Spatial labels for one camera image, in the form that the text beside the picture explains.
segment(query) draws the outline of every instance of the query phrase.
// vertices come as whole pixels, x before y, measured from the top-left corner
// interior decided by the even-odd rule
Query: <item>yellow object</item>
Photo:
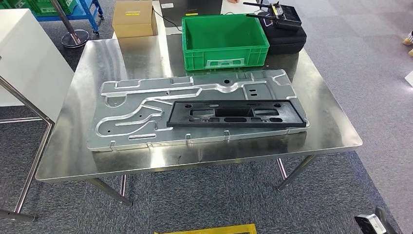
[[[275,6],[272,6],[272,10],[274,11],[274,14],[277,16],[278,12],[277,12],[277,9],[275,8]]]
[[[411,45],[412,42],[410,41],[409,38],[404,39],[404,41],[402,42],[403,45]]]
[[[255,224],[245,224],[220,228],[209,228],[202,230],[193,230],[177,233],[164,233],[164,234],[257,234],[255,230]]]

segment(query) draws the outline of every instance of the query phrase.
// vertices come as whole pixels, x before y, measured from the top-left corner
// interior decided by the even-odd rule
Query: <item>stamped metal sheet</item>
[[[176,100],[243,99],[288,99],[306,127],[167,127]],[[91,151],[125,150],[292,134],[309,126],[284,70],[108,81],[100,89],[87,146]]]

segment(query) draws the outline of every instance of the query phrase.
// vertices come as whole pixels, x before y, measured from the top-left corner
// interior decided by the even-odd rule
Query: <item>stainless steel table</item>
[[[307,132],[113,152],[91,152],[86,148],[96,97],[105,81],[257,69],[287,72],[311,121]],[[283,177],[278,188],[282,190],[317,155],[350,151],[360,145],[360,137],[304,50],[294,55],[268,56],[263,68],[186,72],[181,35],[166,36],[160,31],[154,37],[87,42],[36,179],[50,183],[86,179],[118,201],[131,205],[125,198],[125,174],[276,159]],[[282,159],[294,156],[307,157],[287,175]],[[124,175],[120,194],[98,179],[115,175]]]

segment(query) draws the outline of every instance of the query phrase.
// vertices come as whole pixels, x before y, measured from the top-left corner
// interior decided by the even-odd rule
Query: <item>yellow label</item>
[[[257,231],[254,224],[246,224],[165,234],[257,234]]]
[[[274,14],[277,16],[278,12],[277,12],[277,9],[275,8],[275,6],[272,6],[272,10],[274,11]]]

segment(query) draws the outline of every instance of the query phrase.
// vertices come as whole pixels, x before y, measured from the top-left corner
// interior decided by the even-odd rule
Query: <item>metal pole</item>
[[[35,177],[35,173],[38,170],[38,166],[40,164],[41,157],[43,155],[44,148],[46,147],[46,143],[49,140],[50,135],[52,134],[53,125],[48,124],[46,128],[46,132],[41,139],[39,149],[36,153],[35,159],[33,160],[33,164],[30,167],[29,175],[23,185],[23,190],[21,191],[20,197],[17,200],[16,207],[14,208],[14,212],[17,214],[20,213],[21,208],[23,207],[24,200],[26,199],[27,193],[29,192],[30,185],[32,184],[33,178]]]
[[[38,120],[43,120],[43,119],[40,117],[8,118],[8,119],[0,119],[0,124],[30,122],[30,121],[38,121]]]
[[[2,76],[0,76],[0,85],[3,86],[7,91],[9,91],[14,97],[26,105],[31,111],[36,113],[39,117],[45,120],[48,125],[46,132],[43,135],[43,138],[40,142],[39,149],[36,153],[35,159],[33,161],[32,167],[30,168],[29,175],[24,183],[23,190],[21,191],[20,197],[17,201],[14,212],[19,214],[23,206],[24,200],[26,199],[27,193],[29,192],[30,185],[32,184],[33,177],[35,176],[36,170],[40,163],[41,157],[43,155],[44,147],[49,139],[50,134],[54,126],[54,122],[49,119],[37,106],[35,106],[31,101],[29,101],[23,94],[21,94],[15,87],[13,87],[8,81],[6,81]]]
[[[278,169],[280,170],[282,180],[285,180],[288,176],[285,172],[284,165],[282,164],[281,158],[277,158]]]
[[[88,182],[96,186],[98,189],[106,193],[107,195],[111,196],[115,200],[121,202],[125,206],[132,206],[132,202],[128,200],[126,197],[121,196],[115,189],[111,188],[109,185],[107,185],[105,182],[103,182],[99,178],[92,178],[92,179],[87,179]]]
[[[59,2],[57,0],[50,0],[52,3],[53,7],[56,9],[57,14],[60,16],[62,19],[63,24],[65,25],[67,31],[70,33],[70,36],[72,37],[73,41],[75,44],[80,44],[80,39],[77,36],[75,30],[73,29],[72,25],[70,24],[69,20],[66,17],[66,14],[64,13],[62,7],[60,6]]]
[[[120,195],[125,196],[126,191],[126,175],[122,176],[122,182],[120,184]]]
[[[86,44],[90,37],[89,33],[85,30],[73,29],[72,25],[66,17],[66,14],[62,10],[62,7],[60,6],[59,2],[57,0],[50,0],[50,2],[56,9],[57,14],[60,16],[60,19],[62,20],[63,24],[65,25],[68,31],[68,33],[62,37],[62,44],[68,48],[78,48]]]
[[[25,221],[25,222],[34,222],[36,217],[33,215],[28,215],[28,214],[18,214],[13,211],[5,211],[5,210],[0,210],[0,217],[1,218],[9,218],[12,220],[20,220],[20,221]]]
[[[316,158],[315,155],[307,156],[295,169],[287,176],[287,178],[278,187],[278,190],[283,190],[287,185],[289,185],[306,167],[308,167]]]

